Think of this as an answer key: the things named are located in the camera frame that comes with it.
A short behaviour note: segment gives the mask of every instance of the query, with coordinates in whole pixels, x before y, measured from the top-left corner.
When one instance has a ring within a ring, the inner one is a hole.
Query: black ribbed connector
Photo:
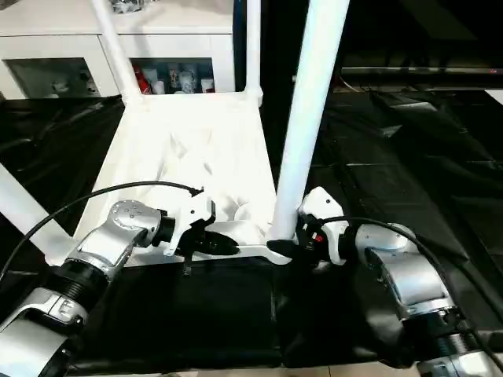
[[[77,260],[66,261],[43,284],[44,288],[76,301],[87,312],[94,308],[107,286],[108,280],[100,269]]]
[[[466,320],[456,308],[422,314],[403,321],[419,361],[478,350]]]
[[[158,247],[161,241],[170,242],[174,231],[174,219],[168,217],[165,210],[159,211],[161,214],[159,229],[152,240],[152,245],[155,247]]]
[[[350,225],[339,236],[339,256],[341,259],[352,261],[358,260],[358,250],[356,248],[356,233],[360,225]]]

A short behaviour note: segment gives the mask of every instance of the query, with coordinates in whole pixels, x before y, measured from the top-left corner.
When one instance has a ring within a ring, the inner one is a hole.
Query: white metal frame
[[[289,240],[295,233],[349,1],[311,0],[309,4],[269,234],[272,240]]]
[[[123,100],[128,107],[136,106],[135,103],[141,106],[143,96],[114,30],[107,0],[91,1],[101,26],[105,48],[120,81]],[[291,239],[294,234],[297,210],[302,202],[348,6],[349,0],[310,2],[288,121],[271,239]],[[257,101],[260,106],[260,0],[248,0],[247,11],[247,85],[244,95],[251,101]],[[46,212],[5,168],[0,168],[0,211],[21,232],[26,233]],[[55,243],[61,240],[67,246],[71,243],[69,235],[58,224],[54,222],[48,225],[32,238],[32,242],[45,255],[53,253]]]

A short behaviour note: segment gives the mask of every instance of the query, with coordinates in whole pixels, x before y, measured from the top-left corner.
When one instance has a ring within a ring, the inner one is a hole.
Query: white cabinet
[[[196,69],[215,91],[233,92],[233,0],[159,0],[113,14],[123,48],[141,68]],[[20,0],[0,12],[0,92],[7,99],[119,93],[90,0]]]
[[[7,99],[119,93],[96,35],[0,37],[0,92]]]

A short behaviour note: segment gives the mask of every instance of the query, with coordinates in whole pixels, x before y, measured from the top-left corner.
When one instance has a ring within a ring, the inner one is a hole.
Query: bottle
[[[138,86],[140,86],[141,94],[152,94],[152,88],[150,88],[149,82],[144,77],[141,69],[139,67],[133,67],[133,69],[136,81],[138,81]]]
[[[180,85],[182,85],[182,91],[184,93],[195,93],[196,80],[193,73],[190,71],[180,72]]]
[[[170,87],[176,91],[182,88],[180,86],[180,64],[178,63],[168,63],[167,64],[167,71],[170,76]]]
[[[70,97],[70,85],[67,79],[57,79],[51,83],[53,92],[57,94],[58,97]]]
[[[203,93],[214,93],[215,81],[213,79],[201,79],[201,90]]]
[[[99,97],[100,93],[97,90],[96,84],[94,83],[93,78],[89,74],[89,71],[86,69],[81,69],[79,73],[80,79],[86,85],[86,92],[89,97]]]
[[[192,77],[194,77],[194,82],[197,85],[197,83],[199,82],[198,80],[199,75],[197,74],[197,64],[185,63],[183,64],[183,70],[192,73]]]
[[[143,8],[144,0],[109,0],[114,13],[137,12]]]
[[[155,82],[152,83],[152,92],[154,92],[154,94],[165,94],[165,90],[164,90],[164,81],[162,80],[157,80]]]
[[[147,79],[150,85],[153,85],[154,82],[159,80],[159,75],[157,74],[157,70],[155,68],[143,68],[141,72],[143,72],[143,76]]]

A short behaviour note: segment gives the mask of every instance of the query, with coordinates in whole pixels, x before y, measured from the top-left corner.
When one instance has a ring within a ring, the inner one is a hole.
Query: floor
[[[415,368],[397,370],[381,363],[334,365],[303,369],[237,369],[230,371],[202,371],[178,373],[180,377],[416,377]]]

